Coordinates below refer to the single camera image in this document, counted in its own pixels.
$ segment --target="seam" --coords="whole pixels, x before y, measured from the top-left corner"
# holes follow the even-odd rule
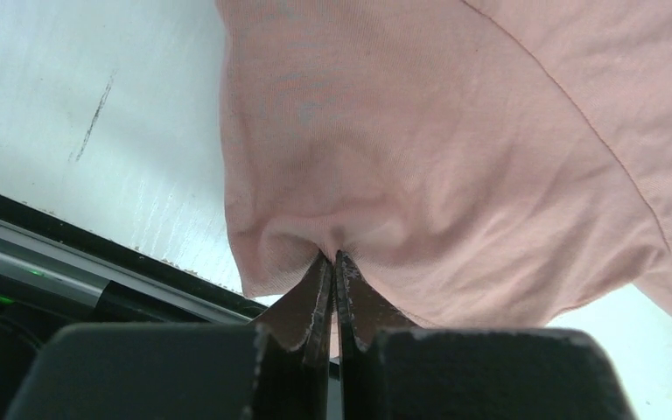
[[[653,208],[653,206],[651,206],[650,203],[648,202],[648,200],[645,198],[645,195],[642,193],[642,190],[640,189],[640,186],[637,184],[637,182],[635,182],[635,180],[634,180],[634,178],[633,178],[633,175],[632,175],[632,174],[630,173],[630,171],[627,169],[627,167],[625,166],[625,164],[620,160],[620,157],[617,156],[616,153],[614,153],[614,150],[612,149],[612,146],[610,146],[609,143],[607,143],[607,142],[604,140],[604,138],[599,134],[599,132],[596,130],[596,128],[594,128],[594,126],[593,126],[591,120],[589,119],[588,115],[586,115],[586,114],[584,113],[584,111],[581,109],[581,107],[578,106],[578,104],[577,104],[575,101],[573,101],[573,98],[572,98],[571,95],[568,93],[568,91],[566,91],[566,90],[563,88],[563,86],[560,84],[560,82],[558,82],[557,79],[556,79],[555,77],[553,77],[552,74],[550,74],[550,72],[548,72],[547,68],[543,65],[543,63],[542,63],[542,62],[541,62],[541,61],[540,61],[540,60],[539,60],[539,59],[538,59],[538,58],[537,58],[537,57],[536,57],[536,56],[535,56],[535,55],[534,55],[534,54],[533,54],[533,53],[532,53],[532,52],[531,52],[531,51],[530,51],[530,50],[529,50],[529,49],[528,49],[528,48],[527,48],[527,47],[526,47],[526,46],[525,46],[525,45],[524,45],[524,44],[523,44],[517,37],[515,37],[511,32],[507,31],[506,28],[504,28],[503,26],[501,26],[501,25],[500,25],[498,22],[496,22],[492,17],[490,17],[490,16],[488,16],[487,14],[483,13],[483,12],[480,11],[478,8],[476,8],[475,6],[469,4],[466,0],[460,0],[460,1],[461,1],[462,3],[464,3],[467,7],[469,7],[470,9],[472,9],[473,11],[475,11],[476,13],[478,13],[479,15],[481,15],[483,18],[488,19],[488,21],[490,21],[494,26],[496,26],[496,27],[497,27],[498,29],[500,29],[502,32],[504,32],[505,34],[507,34],[507,35],[508,35],[508,36],[509,36],[509,37],[510,37],[510,38],[511,38],[511,39],[512,39],[512,40],[513,40],[513,41],[514,41],[514,42],[515,42],[515,43],[516,43],[516,44],[517,44],[517,45],[518,45],[518,46],[519,46],[525,53],[527,53],[527,54],[529,55],[529,57],[532,58],[532,60],[534,60],[534,61],[537,63],[537,65],[542,69],[542,71],[545,73],[545,75],[547,75],[547,77],[548,77],[553,83],[555,83],[555,85],[557,86],[557,88],[560,89],[560,91],[563,93],[563,95],[565,95],[565,97],[568,98],[568,101],[570,101],[570,103],[576,108],[576,110],[578,111],[578,113],[581,115],[581,117],[582,117],[582,118],[584,119],[584,121],[586,122],[586,125],[589,126],[589,128],[591,129],[591,131],[593,131],[593,133],[594,133],[594,134],[596,135],[596,137],[598,138],[598,140],[599,140],[599,141],[606,147],[606,149],[612,154],[612,157],[614,158],[614,160],[617,161],[617,163],[619,164],[619,167],[622,168],[622,170],[625,172],[625,174],[627,175],[627,177],[630,179],[630,182],[633,184],[633,186],[634,186],[634,188],[635,188],[635,191],[636,191],[636,192],[638,193],[638,195],[640,196],[640,199],[643,201],[643,203],[645,203],[645,205],[647,206],[648,210],[650,210],[650,213],[653,215],[653,219],[655,220],[655,225],[658,227],[658,232],[659,232],[659,234],[661,235],[661,239],[663,239],[663,242],[666,244],[666,249],[668,250],[668,253],[672,256],[671,245],[669,244],[669,240],[666,239],[666,233],[665,233],[665,231],[663,230],[663,225],[661,224],[661,220],[658,218],[658,213],[655,212],[655,209]]]

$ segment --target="green led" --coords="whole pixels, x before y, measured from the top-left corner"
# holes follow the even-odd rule
[[[9,299],[8,297],[0,296],[0,304],[11,305],[13,303],[14,301]]]

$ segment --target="black scuff mark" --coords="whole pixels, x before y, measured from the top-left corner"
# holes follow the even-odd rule
[[[83,152],[86,150],[86,146],[88,145],[88,139],[91,137],[91,131],[94,130],[94,126],[96,125],[96,122],[99,121],[99,115],[102,113],[102,109],[104,109],[104,104],[107,103],[107,97],[109,96],[109,91],[112,90],[112,84],[115,82],[115,74],[112,73],[109,76],[109,81],[107,82],[107,86],[104,88],[104,93],[101,95],[101,99],[99,100],[99,105],[96,107],[96,111],[94,112],[94,118],[91,119],[91,124],[88,125],[88,129],[86,130],[86,135],[83,137],[83,143],[81,144],[81,148],[79,150],[78,155],[76,155],[76,162],[81,160],[81,157],[83,156]]]

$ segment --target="cloth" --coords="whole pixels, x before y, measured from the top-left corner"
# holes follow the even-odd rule
[[[424,326],[672,313],[672,2],[217,0],[248,296],[349,252]]]

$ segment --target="white surface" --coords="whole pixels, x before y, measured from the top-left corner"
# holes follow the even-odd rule
[[[0,0],[0,193],[240,292],[223,43],[213,0]],[[637,290],[554,324],[602,343],[641,419],[672,419],[672,320]]]

